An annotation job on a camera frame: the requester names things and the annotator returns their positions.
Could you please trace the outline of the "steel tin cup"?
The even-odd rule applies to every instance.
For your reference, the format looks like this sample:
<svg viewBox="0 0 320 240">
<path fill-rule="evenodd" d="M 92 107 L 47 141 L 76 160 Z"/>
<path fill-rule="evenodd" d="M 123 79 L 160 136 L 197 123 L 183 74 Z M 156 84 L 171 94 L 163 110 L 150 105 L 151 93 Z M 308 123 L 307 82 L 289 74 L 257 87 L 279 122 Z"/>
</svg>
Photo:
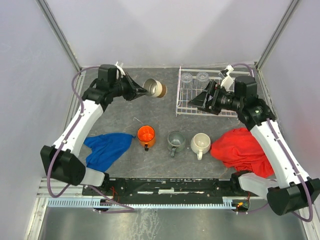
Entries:
<svg viewBox="0 0 320 240">
<path fill-rule="evenodd" d="M 165 84 L 153 78 L 147 79 L 143 88 L 147 90 L 147 96 L 153 98 L 163 98 L 167 94 L 167 87 Z"/>
</svg>

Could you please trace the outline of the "clear plastic cup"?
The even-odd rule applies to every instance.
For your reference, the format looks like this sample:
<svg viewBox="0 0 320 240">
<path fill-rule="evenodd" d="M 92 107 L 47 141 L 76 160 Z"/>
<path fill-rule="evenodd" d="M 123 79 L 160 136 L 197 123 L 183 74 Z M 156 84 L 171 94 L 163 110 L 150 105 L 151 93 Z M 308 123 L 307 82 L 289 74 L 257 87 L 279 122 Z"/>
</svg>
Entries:
<svg viewBox="0 0 320 240">
<path fill-rule="evenodd" d="M 209 74 L 207 72 L 198 72 L 195 80 L 195 89 L 203 90 L 208 85 L 209 80 Z"/>
<path fill-rule="evenodd" d="M 193 89 L 193 75 L 189 72 L 184 72 L 180 76 L 181 88 L 184 90 L 192 90 Z"/>
</svg>

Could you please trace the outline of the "white wire dish rack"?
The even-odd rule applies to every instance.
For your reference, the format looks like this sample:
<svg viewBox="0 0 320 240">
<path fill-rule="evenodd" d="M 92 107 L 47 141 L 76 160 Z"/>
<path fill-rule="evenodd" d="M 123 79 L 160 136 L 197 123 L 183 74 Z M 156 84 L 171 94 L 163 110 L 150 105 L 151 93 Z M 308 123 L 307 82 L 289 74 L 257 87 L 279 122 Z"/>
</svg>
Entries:
<svg viewBox="0 0 320 240">
<path fill-rule="evenodd" d="M 249 65 L 234 64 L 214 68 L 187 68 L 181 66 L 178 71 L 178 84 L 175 104 L 176 115 L 213 116 L 203 111 L 203 103 L 210 101 L 213 95 L 207 94 L 206 87 L 211 83 L 220 85 L 229 76 L 232 84 L 226 89 L 228 93 L 235 90 L 235 78 L 240 76 L 254 76 L 254 70 Z"/>
</svg>

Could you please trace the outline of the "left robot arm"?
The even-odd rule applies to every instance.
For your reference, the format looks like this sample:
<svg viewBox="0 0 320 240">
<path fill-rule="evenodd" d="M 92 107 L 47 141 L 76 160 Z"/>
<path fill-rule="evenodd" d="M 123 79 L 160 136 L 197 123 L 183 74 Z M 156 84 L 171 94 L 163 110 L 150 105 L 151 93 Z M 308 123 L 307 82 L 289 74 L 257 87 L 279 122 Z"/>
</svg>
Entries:
<svg viewBox="0 0 320 240">
<path fill-rule="evenodd" d="M 52 144 L 43 146 L 41 160 L 47 179 L 55 179 L 69 185 L 103 185 L 105 173 L 88 168 L 79 160 L 82 145 L 95 122 L 103 115 L 114 98 L 123 97 L 132 101 L 148 94 L 130 75 L 115 64 L 96 66 L 98 77 L 80 95 L 79 109 L 64 130 Z"/>
</svg>

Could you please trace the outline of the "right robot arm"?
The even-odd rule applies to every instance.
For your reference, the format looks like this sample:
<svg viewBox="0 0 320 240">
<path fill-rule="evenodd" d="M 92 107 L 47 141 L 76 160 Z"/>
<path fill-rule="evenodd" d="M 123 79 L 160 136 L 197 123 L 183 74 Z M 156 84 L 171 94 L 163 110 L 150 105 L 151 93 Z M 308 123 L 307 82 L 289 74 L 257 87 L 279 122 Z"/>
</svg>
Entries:
<svg viewBox="0 0 320 240">
<path fill-rule="evenodd" d="M 257 82 L 249 75 L 222 81 L 211 80 L 189 105 L 198 110 L 218 115 L 221 110 L 237 113 L 265 153 L 276 180 L 272 181 L 253 172 L 240 171 L 233 175 L 238 188 L 267 200 L 279 216 L 308 208 L 310 222 L 313 203 L 320 194 L 319 178 L 312 179 L 296 160 L 284 140 L 276 117 L 266 102 L 259 98 Z"/>
</svg>

